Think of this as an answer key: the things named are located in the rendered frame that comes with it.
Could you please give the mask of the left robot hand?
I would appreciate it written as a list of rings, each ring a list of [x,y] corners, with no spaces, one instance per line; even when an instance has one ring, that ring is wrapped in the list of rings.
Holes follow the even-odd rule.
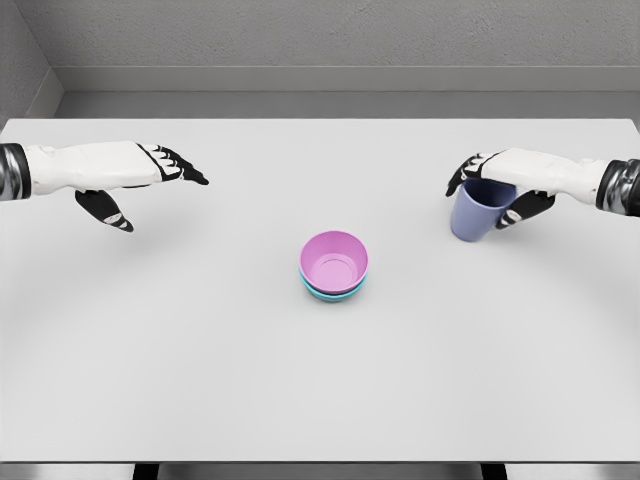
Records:
[[[192,163],[161,145],[132,141],[81,145],[72,182],[76,202],[94,219],[131,233],[132,223],[109,194],[111,190],[143,188],[184,180],[207,185],[209,180]]]

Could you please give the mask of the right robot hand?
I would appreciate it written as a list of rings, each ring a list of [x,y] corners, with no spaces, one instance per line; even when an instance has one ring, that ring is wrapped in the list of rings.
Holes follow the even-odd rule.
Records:
[[[465,160],[450,178],[446,197],[467,179],[484,179],[523,187],[525,193],[506,208],[495,228],[506,229],[550,209],[558,193],[590,201],[589,189],[579,183],[577,163],[558,156],[511,148],[498,153],[477,153]]]

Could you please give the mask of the blue cup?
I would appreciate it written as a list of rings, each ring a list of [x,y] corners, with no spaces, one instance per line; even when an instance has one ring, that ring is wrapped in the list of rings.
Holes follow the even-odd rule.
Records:
[[[481,240],[517,197],[514,185],[487,179],[467,179],[456,194],[451,231],[460,240]]]

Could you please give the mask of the pink bowl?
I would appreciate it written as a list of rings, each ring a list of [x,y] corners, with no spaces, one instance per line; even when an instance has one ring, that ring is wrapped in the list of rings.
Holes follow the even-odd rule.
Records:
[[[355,290],[365,279],[369,252],[355,235],[330,230],[309,238],[299,255],[299,272],[314,290],[342,295]]]

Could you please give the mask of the teal bowl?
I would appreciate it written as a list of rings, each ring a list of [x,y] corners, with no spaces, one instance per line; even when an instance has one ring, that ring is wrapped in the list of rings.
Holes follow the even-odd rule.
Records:
[[[304,277],[304,275],[303,275],[303,273],[301,271],[299,271],[299,277],[300,277],[303,285],[307,289],[307,291],[312,296],[314,296],[315,298],[317,298],[319,300],[326,301],[326,302],[329,302],[329,303],[341,302],[341,301],[344,301],[344,300],[354,296],[365,285],[365,283],[367,281],[367,278],[368,278],[368,276],[365,275],[360,283],[358,283],[353,289],[349,290],[346,293],[329,294],[329,293],[325,293],[325,292],[321,292],[319,290],[316,290],[314,287],[312,287],[310,285],[310,283],[307,281],[307,279]]]

